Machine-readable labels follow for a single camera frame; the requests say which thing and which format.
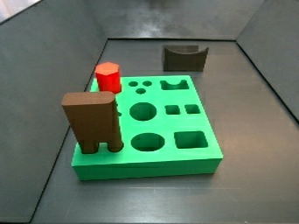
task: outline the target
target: green foam block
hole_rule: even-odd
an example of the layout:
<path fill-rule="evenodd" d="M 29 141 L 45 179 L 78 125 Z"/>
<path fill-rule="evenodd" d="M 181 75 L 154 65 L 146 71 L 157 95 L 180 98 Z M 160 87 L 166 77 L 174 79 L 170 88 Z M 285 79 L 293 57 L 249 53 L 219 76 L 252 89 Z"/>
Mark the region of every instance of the green foam block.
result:
<path fill-rule="evenodd" d="M 188 75 L 122 77 L 116 95 L 124 149 L 106 144 L 81 154 L 72 167 L 80 180 L 213 173 L 223 159 L 200 97 Z M 98 91 L 93 80 L 90 91 Z"/>

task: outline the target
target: square hole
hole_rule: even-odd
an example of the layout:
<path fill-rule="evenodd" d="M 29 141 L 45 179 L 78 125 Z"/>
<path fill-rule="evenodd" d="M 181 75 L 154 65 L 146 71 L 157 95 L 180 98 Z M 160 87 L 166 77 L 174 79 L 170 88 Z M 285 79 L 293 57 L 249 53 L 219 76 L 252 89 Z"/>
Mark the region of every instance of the square hole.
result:
<path fill-rule="evenodd" d="M 201 131 L 181 131 L 173 133 L 174 144 L 178 149 L 205 148 L 208 142 Z"/>
<path fill-rule="evenodd" d="M 181 113 L 177 105 L 166 105 L 164 106 L 166 115 L 178 115 Z"/>
<path fill-rule="evenodd" d="M 189 115 L 200 113 L 200 109 L 196 104 L 184 105 L 184 108 L 185 108 L 186 114 Z"/>

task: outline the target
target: toy block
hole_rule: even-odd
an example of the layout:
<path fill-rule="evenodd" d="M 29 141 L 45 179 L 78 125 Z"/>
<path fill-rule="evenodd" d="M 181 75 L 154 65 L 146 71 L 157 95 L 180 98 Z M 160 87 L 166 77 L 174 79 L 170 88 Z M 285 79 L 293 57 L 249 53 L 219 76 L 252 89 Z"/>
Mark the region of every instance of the toy block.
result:
<path fill-rule="evenodd" d="M 80 180 L 213 173 L 223 159 L 201 101 L 186 75 L 122 77 L 116 109 L 124 148 L 98 145 L 72 167 Z M 93 80 L 90 91 L 97 92 Z"/>
<path fill-rule="evenodd" d="M 199 51 L 196 45 L 165 45 L 162 47 L 162 70 L 201 72 L 209 48 Z"/>
<path fill-rule="evenodd" d="M 113 94 L 120 93 L 120 72 L 118 65 L 105 62 L 96 66 L 97 88 L 100 91 L 109 91 Z"/>
<path fill-rule="evenodd" d="M 106 143 L 110 152 L 122 149 L 113 93 L 68 93 L 61 106 L 78 141 L 80 153 L 97 153 L 98 143 Z"/>

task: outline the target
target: brown block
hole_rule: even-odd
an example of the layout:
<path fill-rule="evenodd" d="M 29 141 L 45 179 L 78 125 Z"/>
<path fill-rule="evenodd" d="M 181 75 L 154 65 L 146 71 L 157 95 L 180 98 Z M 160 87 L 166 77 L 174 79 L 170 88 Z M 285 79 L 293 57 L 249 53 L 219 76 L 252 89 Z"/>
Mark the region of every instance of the brown block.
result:
<path fill-rule="evenodd" d="M 81 153 L 96 153 L 98 143 L 106 143 L 108 150 L 112 152 L 122 149 L 113 93 L 68 93 L 62 97 L 61 106 Z"/>

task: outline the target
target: red hexagonal prism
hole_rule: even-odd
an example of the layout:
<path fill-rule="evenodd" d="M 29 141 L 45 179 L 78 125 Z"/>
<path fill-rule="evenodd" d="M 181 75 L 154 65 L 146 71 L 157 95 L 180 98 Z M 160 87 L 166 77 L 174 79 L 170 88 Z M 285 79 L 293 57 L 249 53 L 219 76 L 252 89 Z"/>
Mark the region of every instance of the red hexagonal prism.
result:
<path fill-rule="evenodd" d="M 98 91 L 109 91 L 113 94 L 121 92 L 118 64 L 105 62 L 96 66 L 96 78 Z"/>

